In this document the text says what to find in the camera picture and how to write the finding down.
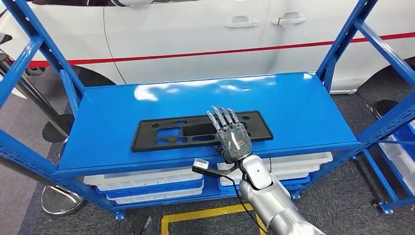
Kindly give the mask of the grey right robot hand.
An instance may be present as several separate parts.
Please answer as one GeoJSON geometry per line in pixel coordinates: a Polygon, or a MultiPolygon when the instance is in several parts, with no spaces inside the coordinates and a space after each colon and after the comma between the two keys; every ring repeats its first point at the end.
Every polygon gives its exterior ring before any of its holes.
{"type": "Polygon", "coordinates": [[[206,111],[206,114],[216,129],[216,136],[220,142],[219,153],[225,162],[231,164],[249,156],[252,153],[252,142],[234,110],[214,105],[211,109],[212,111],[206,111]]]}

